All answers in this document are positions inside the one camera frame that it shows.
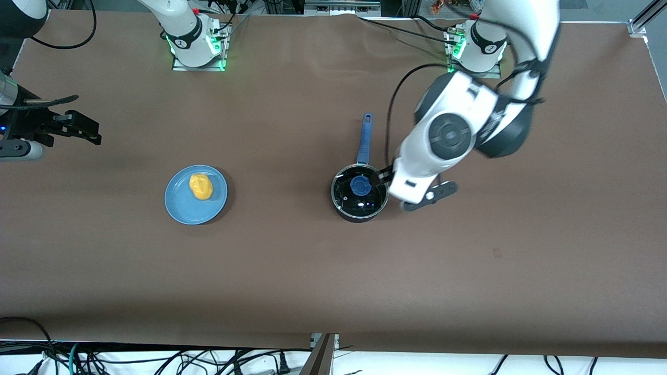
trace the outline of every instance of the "brown table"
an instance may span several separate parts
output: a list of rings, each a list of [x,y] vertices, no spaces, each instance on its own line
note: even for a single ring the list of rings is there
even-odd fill
[[[89,18],[54,12],[39,36],[78,41]],[[390,94],[439,43],[351,15],[252,17],[226,72],[187,73],[159,31],[150,14],[99,12],[85,47],[26,42],[16,80],[78,93],[58,109],[97,120],[103,144],[59,138],[41,161],[0,165],[1,315],[75,340],[288,347],[339,332],[358,350],[667,356],[667,106],[624,25],[563,24],[525,146],[473,154],[446,174],[454,196],[412,214],[392,200],[366,224],[336,215],[331,178],[367,111],[383,166]],[[441,73],[404,85],[392,147]],[[231,201],[184,226],[164,189],[196,163],[223,171]]]

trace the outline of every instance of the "cable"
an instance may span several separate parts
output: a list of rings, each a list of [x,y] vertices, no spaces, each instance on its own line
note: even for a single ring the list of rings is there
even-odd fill
[[[185,370],[185,368],[188,367],[188,365],[190,365],[190,364],[194,364],[194,365],[197,366],[197,364],[194,363],[194,362],[195,362],[196,360],[198,360],[198,358],[201,357],[202,355],[206,354],[207,352],[211,352],[211,351],[212,351],[212,350],[204,350],[204,351],[202,351],[201,353],[197,354],[197,355],[194,356],[194,357],[190,357],[190,356],[188,356],[187,354],[185,354],[184,356],[185,356],[186,358],[190,359],[190,361],[188,361],[187,363],[183,362],[183,357],[184,357],[184,356],[181,356],[181,364],[179,365],[179,370],[176,371],[176,375],[181,375],[181,374],[183,373],[183,371]]]
[[[234,362],[237,362],[237,361],[239,360],[239,358],[241,358],[242,356],[245,356],[246,354],[248,354],[248,353],[250,353],[250,352],[252,352],[252,350],[250,350],[250,349],[242,349],[242,350],[239,350],[236,354],[234,354],[233,357],[231,357],[231,358],[227,361],[227,363],[225,363],[225,364],[220,368],[220,370],[218,370],[218,371],[215,373],[215,375],[222,375],[222,373],[223,373],[225,370],[227,370],[227,367],[231,366]]]
[[[277,375],[289,374],[291,372],[291,368],[289,368],[289,366],[287,365],[287,358],[285,358],[285,352],[280,352],[279,356],[280,356],[280,367],[277,369]]]
[[[229,21],[227,21],[226,24],[222,25],[219,29],[213,30],[214,33],[217,33],[218,31],[224,30],[225,27],[229,26],[229,24],[234,20],[234,17],[236,17],[236,13],[232,13],[231,17],[229,18]]]
[[[401,78],[401,81],[398,83],[398,86],[396,86],[396,89],[394,90],[394,93],[392,94],[392,98],[389,100],[389,109],[387,109],[387,125],[386,125],[386,130],[385,130],[385,135],[384,135],[384,163],[388,167],[390,165],[389,163],[389,146],[390,146],[390,140],[391,140],[391,130],[392,130],[392,111],[394,110],[394,101],[396,100],[396,94],[398,94],[398,89],[401,88],[403,85],[403,82],[408,79],[409,76],[412,75],[412,73],[415,73],[418,70],[427,68],[427,67],[443,67],[447,68],[448,66],[445,64],[439,64],[439,63],[431,63],[431,64],[423,64],[420,65],[411,71],[407,72],[403,78]]]
[[[198,364],[198,363],[193,363],[193,365],[203,369],[204,372],[206,373],[206,375],[208,375],[208,369],[205,366],[202,366],[201,364]]]
[[[422,21],[426,22],[426,25],[429,25],[430,27],[432,27],[432,28],[434,28],[434,29],[436,29],[436,30],[438,30],[438,31],[442,31],[442,32],[444,32],[444,33],[447,32],[447,27],[440,27],[440,26],[436,25],[435,23],[432,23],[431,21],[429,21],[428,19],[426,19],[425,17],[423,17],[423,16],[421,16],[421,15],[418,15],[418,14],[417,14],[417,15],[414,15],[414,16],[412,16],[412,17],[410,17],[410,18],[421,19]]]
[[[540,56],[538,54],[538,49],[535,46],[535,43],[533,43],[533,41],[523,31],[517,29],[516,27],[508,25],[507,23],[502,23],[502,22],[498,22],[498,21],[491,21],[490,19],[481,18],[476,13],[465,14],[464,12],[452,7],[447,1],[445,1],[445,6],[450,11],[453,11],[454,13],[459,15],[460,17],[465,17],[466,19],[471,19],[471,20],[474,20],[474,21],[481,21],[483,23],[488,23],[490,25],[495,25],[495,26],[502,27],[504,29],[513,31],[514,33],[519,35],[521,37],[521,39],[523,39],[526,42],[526,44],[528,44],[528,47],[530,48],[530,51],[533,53],[533,55],[535,56],[536,59]]]
[[[248,362],[250,362],[250,361],[252,361],[252,360],[255,360],[255,359],[259,358],[259,357],[262,357],[262,356],[271,356],[271,357],[273,357],[273,359],[275,360],[276,367],[278,367],[278,366],[277,366],[277,360],[275,359],[275,356],[273,356],[273,355],[276,354],[276,353],[282,353],[282,352],[311,352],[311,351],[312,351],[312,350],[310,350],[310,349],[270,350],[269,352],[264,352],[264,353],[254,354],[253,356],[246,357],[246,358],[241,357],[241,358],[238,358],[237,360],[234,360],[233,362],[238,363],[238,365],[239,365],[239,367],[240,367],[240,366],[243,366],[244,364],[246,364],[246,363],[248,363]]]
[[[32,109],[41,109],[41,108],[53,107],[54,105],[71,103],[72,101],[75,101],[76,99],[79,99],[78,95],[70,95],[68,97],[62,97],[60,99],[51,100],[51,101],[47,101],[46,103],[39,103],[39,104],[27,104],[27,105],[4,105],[4,104],[0,104],[0,109],[10,109],[10,110],[13,110],[13,111],[30,111]]]
[[[42,334],[44,334],[44,337],[46,337],[46,341],[49,344],[49,348],[51,349],[51,353],[53,354],[54,357],[57,356],[56,351],[53,347],[53,341],[51,340],[51,337],[49,336],[49,333],[46,331],[46,328],[42,326],[37,320],[31,319],[31,318],[26,318],[25,316],[4,316],[0,318],[0,322],[29,322],[39,328],[40,331],[42,331]],[[59,369],[58,369],[58,363],[55,363],[55,375],[58,375]]]
[[[372,24],[374,24],[374,25],[378,25],[378,26],[382,26],[382,27],[387,27],[388,29],[394,29],[394,30],[402,31],[402,32],[404,32],[404,33],[408,33],[408,34],[412,34],[412,35],[417,35],[418,37],[423,37],[423,38],[426,38],[426,39],[431,39],[431,40],[434,40],[434,41],[439,41],[440,43],[451,44],[451,45],[455,45],[455,44],[456,44],[455,41],[448,41],[448,40],[445,40],[445,39],[442,39],[442,38],[436,38],[436,37],[431,37],[431,36],[429,36],[429,35],[424,35],[424,34],[420,34],[420,33],[415,33],[414,31],[405,30],[405,29],[400,29],[400,28],[398,28],[398,27],[394,27],[394,26],[386,25],[386,24],[384,24],[384,23],[375,22],[375,21],[373,21],[373,20],[371,20],[371,19],[365,19],[365,18],[361,18],[361,17],[360,17],[359,19],[361,19],[362,21],[368,22],[368,23],[372,23]]]
[[[69,362],[68,362],[68,368],[69,368],[69,375],[74,375],[74,353],[76,353],[77,346],[79,343],[75,343],[72,345],[72,349],[69,351]]]
[[[595,369],[595,365],[598,363],[598,357],[593,357],[593,362],[590,363],[590,368],[588,369],[588,375],[593,375],[593,369]]]
[[[234,361],[232,371],[234,372],[234,375],[243,375],[243,372],[241,371],[241,365],[237,361]]]
[[[189,356],[187,354],[184,354],[183,356],[186,357],[186,358],[189,358],[189,359],[194,359],[195,358],[195,357]],[[202,362],[202,363],[212,364],[214,366],[220,366],[220,363],[215,358],[213,359],[213,361],[202,360],[201,358],[197,358],[197,360]]]
[[[557,372],[553,367],[551,367],[551,364],[549,363],[549,356],[544,356],[544,363],[555,375],[565,375],[565,371],[563,371],[563,365],[560,363],[560,359],[558,356],[554,356],[554,358],[556,359],[556,363],[558,364],[558,369],[560,372]]]
[[[110,361],[110,360],[101,360],[101,359],[97,358],[96,360],[97,360],[98,362],[108,363],[108,364],[135,364],[135,363],[146,363],[146,362],[166,361],[166,360],[168,360],[168,359],[169,359],[169,358],[152,358],[152,359],[149,359],[149,360]],[[205,362],[205,363],[214,364],[214,363],[212,363],[212,362],[206,362],[206,361],[203,361],[203,360],[200,360],[200,361]]]
[[[401,2],[401,6],[398,7],[398,10],[396,11],[396,14],[394,15],[394,17],[398,17],[398,15],[401,14],[401,12],[403,11],[403,6],[404,5],[405,5],[405,3]]]
[[[154,375],[162,374],[162,372],[167,368],[167,366],[171,363],[171,361],[173,361],[174,359],[176,359],[176,357],[180,356],[183,353],[185,353],[185,350],[180,350],[176,354],[169,357],[163,364],[160,365],[160,367],[157,368]]]
[[[261,358],[263,356],[269,356],[269,357],[273,358],[273,361],[275,362],[275,373],[280,374],[280,367],[278,366],[278,360],[275,359],[275,356],[273,354],[266,354],[266,353],[265,354],[258,354],[256,358],[247,359],[247,360],[244,360],[243,362],[239,361],[238,366],[239,366],[239,368],[241,368],[241,366],[243,366],[244,364],[247,364],[248,362],[250,362],[252,360],[256,360],[257,358]]]
[[[505,354],[504,356],[502,356],[502,358],[500,358],[500,361],[496,365],[496,369],[489,375],[498,375],[498,371],[500,371],[500,368],[502,367],[502,364],[505,363],[505,360],[507,359],[508,356],[510,356],[510,355]]]
[[[90,2],[90,10],[93,12],[93,31],[90,32],[90,35],[88,35],[88,38],[86,38],[85,41],[82,41],[81,43],[75,45],[53,45],[46,43],[45,41],[41,41],[36,37],[30,37],[30,39],[38,42],[41,45],[45,45],[48,48],[54,48],[54,49],[75,49],[81,47],[82,45],[85,45],[90,41],[90,39],[93,38],[93,36],[95,35],[95,31],[97,30],[97,13],[95,12],[95,5],[93,4],[93,0],[88,0],[88,2]]]

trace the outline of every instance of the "saucepan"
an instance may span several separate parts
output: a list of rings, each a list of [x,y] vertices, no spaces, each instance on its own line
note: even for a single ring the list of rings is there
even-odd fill
[[[370,162],[373,115],[362,121],[362,139],[357,162],[343,168],[331,183],[331,200],[336,212],[345,220],[363,223],[376,217],[389,200],[386,184],[373,186],[369,177],[378,170]]]

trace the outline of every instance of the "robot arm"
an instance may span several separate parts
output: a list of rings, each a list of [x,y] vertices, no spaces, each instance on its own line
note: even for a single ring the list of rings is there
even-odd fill
[[[222,52],[220,21],[195,14],[187,0],[138,0],[158,19],[167,33],[171,52],[185,66],[200,67]]]
[[[479,59],[485,47],[507,37],[518,61],[512,87],[500,93],[462,71],[437,78],[417,106],[415,128],[399,146],[390,194],[412,205],[435,203],[435,178],[473,149],[487,157],[519,149],[528,135],[532,104],[546,76],[559,22],[558,0],[485,2],[476,21],[478,34],[468,39],[472,42],[460,59]]]

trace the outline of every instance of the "yellow sponge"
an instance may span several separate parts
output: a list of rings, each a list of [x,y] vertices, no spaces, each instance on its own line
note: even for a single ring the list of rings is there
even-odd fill
[[[190,190],[199,200],[207,200],[213,195],[213,184],[207,175],[202,173],[190,176]]]

